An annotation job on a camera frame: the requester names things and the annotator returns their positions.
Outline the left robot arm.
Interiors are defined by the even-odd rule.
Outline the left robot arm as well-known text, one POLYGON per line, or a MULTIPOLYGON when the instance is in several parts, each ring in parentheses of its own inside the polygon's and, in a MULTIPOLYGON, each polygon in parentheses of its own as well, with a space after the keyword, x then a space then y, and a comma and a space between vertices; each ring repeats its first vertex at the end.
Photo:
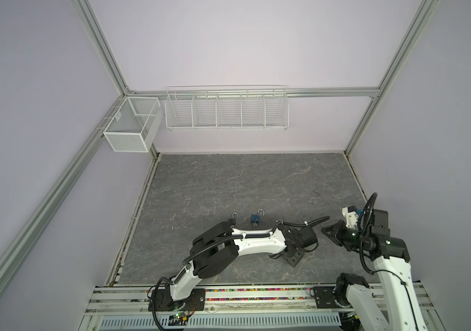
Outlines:
POLYGON ((205 291, 195 287, 222 273, 238 257, 267 254, 296 267, 305 254, 319 247, 313 228, 329 219, 324 216, 304 223, 277 221, 267 230, 238 229, 234 218, 216 224, 193 240, 179 273, 162 277, 154 285, 148 295, 149 311, 181 310, 188 301, 195 302, 195 310, 203 310, 199 300, 205 298, 205 291))

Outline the blue padlock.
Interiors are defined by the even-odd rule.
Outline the blue padlock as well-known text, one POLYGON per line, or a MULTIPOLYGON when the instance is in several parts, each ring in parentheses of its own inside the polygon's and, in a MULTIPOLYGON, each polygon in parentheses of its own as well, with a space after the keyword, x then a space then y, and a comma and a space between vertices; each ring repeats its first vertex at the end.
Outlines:
POLYGON ((259 226, 263 217, 264 217, 263 209, 258 209, 255 214, 251 215, 251 224, 253 225, 253 223, 257 223, 259 226))

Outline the silver padlock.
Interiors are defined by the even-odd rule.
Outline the silver padlock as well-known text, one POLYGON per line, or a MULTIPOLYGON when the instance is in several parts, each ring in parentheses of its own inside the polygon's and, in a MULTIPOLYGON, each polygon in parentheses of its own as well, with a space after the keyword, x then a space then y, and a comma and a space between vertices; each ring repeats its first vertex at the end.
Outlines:
POLYGON ((232 214, 232 218, 231 218, 232 224, 236 224, 238 218, 239 218, 238 214, 237 214, 236 212, 234 212, 234 213, 232 214))

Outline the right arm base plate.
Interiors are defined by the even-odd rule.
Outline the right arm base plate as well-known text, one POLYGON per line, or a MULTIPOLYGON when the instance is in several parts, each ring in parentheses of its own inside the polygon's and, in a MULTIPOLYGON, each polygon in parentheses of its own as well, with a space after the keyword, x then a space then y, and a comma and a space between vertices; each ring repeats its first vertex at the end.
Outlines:
POLYGON ((346 298, 346 292, 352 285, 342 286, 315 286, 309 290, 309 295, 315 300, 318 309, 344 308, 352 309, 352 304, 346 298))

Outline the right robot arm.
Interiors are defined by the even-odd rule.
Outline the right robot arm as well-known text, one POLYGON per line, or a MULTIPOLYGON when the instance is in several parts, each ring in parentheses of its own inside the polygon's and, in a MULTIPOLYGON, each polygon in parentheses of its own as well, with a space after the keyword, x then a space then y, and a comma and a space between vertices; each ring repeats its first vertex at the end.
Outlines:
POLYGON ((380 279, 386 310, 378 306, 366 279, 341 273, 333 291, 338 306, 351 308, 363 330, 426 330, 427 325, 414 290, 410 254, 404 240, 391 237, 388 212, 375 207, 373 193, 361 210, 346 208, 344 220, 322 227, 335 245, 355 252, 364 271, 380 279))

